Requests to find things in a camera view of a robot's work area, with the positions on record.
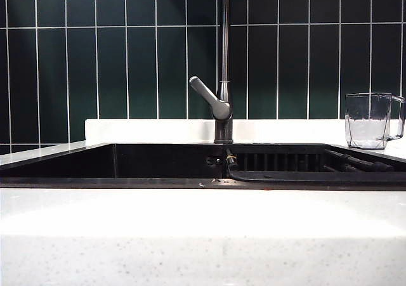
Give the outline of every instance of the chrome faucet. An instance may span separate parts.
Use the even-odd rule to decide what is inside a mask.
[[[230,0],[223,0],[223,66],[218,97],[196,76],[190,86],[205,99],[216,119],[214,143],[233,143],[233,107],[228,80],[228,36],[230,32]]]

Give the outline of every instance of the dark green tile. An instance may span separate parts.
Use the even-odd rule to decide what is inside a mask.
[[[372,91],[400,94],[401,25],[372,26]]]
[[[219,4],[219,18],[221,19],[221,0]],[[245,24],[247,23],[247,0],[230,0],[230,23]]]
[[[98,29],[97,38],[100,118],[127,118],[125,29]]]
[[[274,119],[277,108],[277,28],[249,29],[248,118]]]
[[[67,0],[68,26],[94,26],[95,0]]]
[[[196,75],[216,94],[216,27],[188,28],[189,77]],[[189,118],[212,119],[207,102],[189,88]]]
[[[310,20],[312,23],[338,23],[339,0],[311,0]]]
[[[369,25],[341,26],[340,118],[345,95],[369,92]]]
[[[309,118],[338,117],[338,25],[310,28]]]
[[[35,27],[35,0],[7,0],[9,27]]]
[[[281,26],[279,118],[307,118],[308,27]]]
[[[129,117],[157,117],[155,29],[128,28]]]
[[[97,0],[97,25],[124,24],[124,0]]]
[[[0,27],[6,26],[6,0],[0,0]]]
[[[155,0],[127,0],[128,25],[155,25]]]
[[[249,23],[277,23],[278,0],[249,0]]]
[[[38,143],[36,32],[9,30],[11,137]]]
[[[0,30],[0,143],[10,142],[6,31]]]
[[[279,0],[280,23],[307,23],[309,0]]]
[[[233,94],[233,117],[247,116],[247,31],[245,27],[230,29],[230,85]]]
[[[65,26],[65,0],[37,0],[38,26]]]
[[[158,29],[159,118],[186,118],[185,28]]]
[[[70,140],[81,141],[84,121],[97,119],[94,29],[68,29]]]
[[[157,0],[158,25],[184,25],[185,0]]]
[[[188,24],[216,23],[216,0],[188,0]]]
[[[41,143],[68,142],[65,29],[38,31]]]

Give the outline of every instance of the black sink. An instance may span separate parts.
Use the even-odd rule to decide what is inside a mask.
[[[103,144],[0,166],[0,185],[404,190],[406,161],[324,144]]]

